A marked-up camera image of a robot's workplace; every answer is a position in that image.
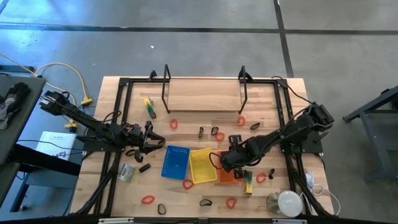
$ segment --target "gray floor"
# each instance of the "gray floor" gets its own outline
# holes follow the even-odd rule
[[[393,30],[398,24],[398,3],[393,0],[280,0],[280,6],[287,29]],[[0,22],[277,29],[271,0],[10,0]],[[398,36],[287,35],[287,43],[294,76],[305,79],[309,98],[324,104],[336,119],[323,148],[330,189],[341,202],[340,216],[397,222],[397,183],[363,181],[365,169],[373,164],[368,141],[359,120],[345,124],[341,117],[397,85]],[[255,77],[286,77],[279,34],[0,30],[0,46],[2,53],[26,65],[73,65],[94,99],[104,75],[162,73],[165,63],[176,76],[235,77],[245,65]],[[9,62],[0,58],[0,64]],[[83,97],[72,71],[52,67],[44,76],[77,99]],[[43,125],[43,119],[52,125]],[[36,108],[21,138],[63,132],[64,124],[63,118]],[[61,215],[72,194],[70,189],[32,187],[24,200],[30,209],[9,213],[19,184],[16,179],[0,220]]]

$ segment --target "yellow tray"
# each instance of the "yellow tray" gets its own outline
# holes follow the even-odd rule
[[[217,179],[217,171],[210,162],[211,149],[191,150],[189,163],[194,184],[209,182]]]

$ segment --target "instruction manual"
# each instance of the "instruction manual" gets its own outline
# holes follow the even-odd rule
[[[51,142],[67,149],[61,149],[49,143],[39,142],[36,147],[36,151],[46,153],[50,156],[57,156],[58,158],[67,161],[69,160],[69,155],[71,151],[70,148],[73,147],[75,139],[76,134],[43,131],[42,137],[40,137],[40,141]]]

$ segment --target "wooden table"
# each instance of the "wooden table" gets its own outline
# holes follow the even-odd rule
[[[120,77],[104,77],[101,91],[96,106],[96,119],[103,119],[113,110]],[[305,85],[301,78],[288,79],[289,85],[297,94],[307,97]],[[123,109],[124,91],[121,107]],[[154,132],[166,138],[163,149],[156,150],[144,156],[144,162],[138,164],[134,157],[125,155],[121,158],[119,171],[123,164],[130,164],[136,168],[146,163],[151,168],[144,173],[136,171],[131,183],[117,180],[112,209],[113,217],[220,217],[220,218],[271,218],[277,217],[269,211],[266,205],[267,196],[273,192],[282,192],[289,189],[289,180],[284,155],[280,152],[279,146],[275,146],[265,158],[255,167],[245,167],[253,171],[253,176],[260,172],[269,172],[275,169],[274,179],[266,180],[263,184],[253,183],[252,197],[246,198],[243,193],[243,185],[221,185],[217,181],[196,184],[192,189],[185,190],[181,180],[168,179],[160,176],[165,157],[165,148],[168,145],[185,146],[191,150],[210,147],[213,151],[228,150],[228,140],[216,142],[210,134],[212,126],[218,126],[226,136],[241,134],[243,140],[259,135],[268,134],[279,128],[279,119],[276,110],[275,94],[272,85],[248,84],[248,101],[243,109],[242,115],[246,117],[246,125],[239,127],[236,124],[237,112],[166,112],[161,100],[161,83],[135,83],[132,88],[130,109],[128,112],[128,123],[139,123],[144,127],[149,119],[144,104],[144,98],[150,97],[154,103],[157,118],[153,120]],[[283,94],[282,104],[285,108]],[[290,92],[293,112],[307,106],[307,103]],[[169,123],[171,119],[178,120],[178,129],[171,130]],[[256,122],[261,127],[251,131],[249,127]],[[205,128],[203,137],[198,139],[199,127]],[[100,179],[101,166],[104,153],[94,152],[86,158],[81,166],[75,195],[72,202],[71,212],[77,211],[88,200]],[[313,154],[303,155],[305,170],[311,170],[315,175],[315,182],[328,188],[325,171],[321,160]],[[187,179],[191,178],[191,172],[187,171]],[[101,209],[104,209],[108,188],[105,189]],[[154,195],[156,200],[151,205],[141,204],[142,197]],[[228,197],[238,199],[233,210],[227,208],[225,201]],[[321,196],[316,196],[318,201],[330,213],[333,212],[330,195],[324,191]],[[213,202],[210,207],[200,207],[199,201],[207,198]],[[162,203],[167,208],[166,215],[158,215],[157,205]]]

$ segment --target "white lamp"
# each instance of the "white lamp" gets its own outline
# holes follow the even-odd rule
[[[283,213],[287,217],[296,217],[303,210],[303,202],[299,195],[291,190],[271,193],[268,196],[267,205],[272,213],[276,215]]]

